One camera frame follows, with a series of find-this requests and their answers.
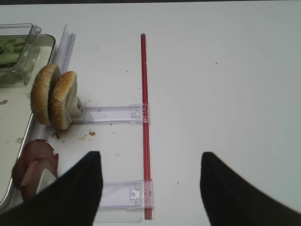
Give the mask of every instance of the hamburger bun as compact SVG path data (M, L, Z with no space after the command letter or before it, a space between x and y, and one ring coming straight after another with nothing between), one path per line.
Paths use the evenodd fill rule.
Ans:
M49 100L56 81L60 78L60 68L55 64L46 65L38 73L31 91L31 110L36 120L46 126L51 124Z
M69 106L76 98L77 75L75 72L66 72L57 81L50 101L50 111L53 117L52 124L59 129L67 129L72 122Z

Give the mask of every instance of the red rod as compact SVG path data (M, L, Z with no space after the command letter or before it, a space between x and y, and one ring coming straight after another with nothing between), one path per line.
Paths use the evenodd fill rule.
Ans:
M147 88L147 61L146 61L146 37L141 35L141 60L142 60L142 101L145 104L145 111L148 112L148 88ZM143 165L144 180L151 180L151 156L150 156L150 124L148 121L143 123ZM144 209L144 218L152 219L152 209Z

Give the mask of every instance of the food tray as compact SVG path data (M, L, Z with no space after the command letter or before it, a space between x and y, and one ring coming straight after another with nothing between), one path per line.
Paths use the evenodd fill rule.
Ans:
M51 35L40 35L37 46L40 52L34 64L32 74L26 86L0 88L0 211L8 204L12 195L11 169L27 142L24 137L32 125L30 109L30 91L35 75L52 60L55 38Z

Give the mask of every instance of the meat slice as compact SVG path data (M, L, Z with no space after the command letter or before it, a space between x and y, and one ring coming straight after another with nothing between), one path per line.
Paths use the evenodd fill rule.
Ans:
M46 158L35 159L30 164L20 185L22 199L24 201L32 198L38 189L40 178L44 169L48 169L56 176L56 168Z
M21 182L30 163L35 159L42 158L48 160L51 167L55 169L54 176L57 177L58 154L54 155L53 148L50 144L46 143L46 140L33 140L26 144L20 158L12 169L12 179L17 189L20 189Z

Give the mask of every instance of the transparent plastic piece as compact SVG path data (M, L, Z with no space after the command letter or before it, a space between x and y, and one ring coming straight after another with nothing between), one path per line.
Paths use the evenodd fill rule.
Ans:
M152 208L152 181L105 183L99 209Z
M75 37L76 34L70 34L67 25L65 25L61 43L54 60L54 63L60 67L61 74L65 73L68 70Z
M82 119L72 120L73 124L83 123L143 123L150 120L146 105L83 107Z

